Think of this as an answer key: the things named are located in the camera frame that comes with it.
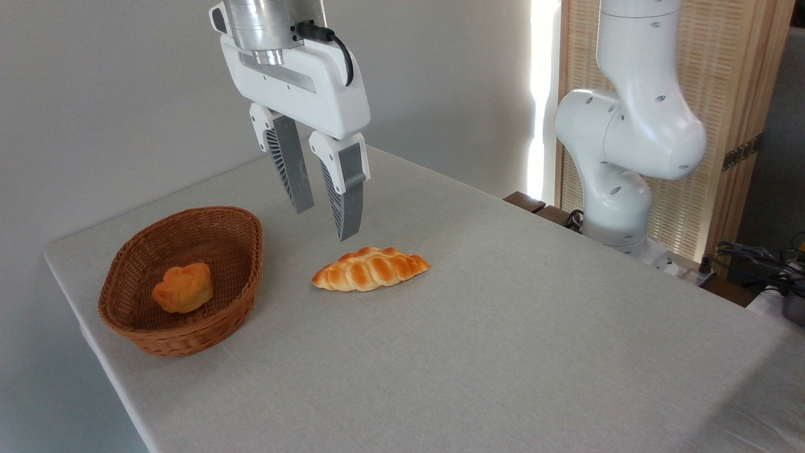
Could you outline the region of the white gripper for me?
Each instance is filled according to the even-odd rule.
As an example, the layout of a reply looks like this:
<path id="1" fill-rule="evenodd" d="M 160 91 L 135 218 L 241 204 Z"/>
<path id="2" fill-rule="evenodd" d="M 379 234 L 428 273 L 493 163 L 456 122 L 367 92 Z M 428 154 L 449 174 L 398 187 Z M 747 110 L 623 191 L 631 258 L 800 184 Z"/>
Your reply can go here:
<path id="1" fill-rule="evenodd" d="M 296 212 L 314 206 L 296 125 L 300 121 L 316 130 L 309 144 L 319 158 L 339 241 L 356 235 L 364 183 L 370 180 L 365 138 L 358 133 L 370 123 L 370 106 L 358 64 L 353 63 L 347 85 L 344 54 L 334 43 L 306 40 L 285 49 L 279 65 L 256 63 L 228 35 L 221 35 L 219 43 L 236 88 L 254 101 L 250 117 L 258 145 L 270 155 Z"/>

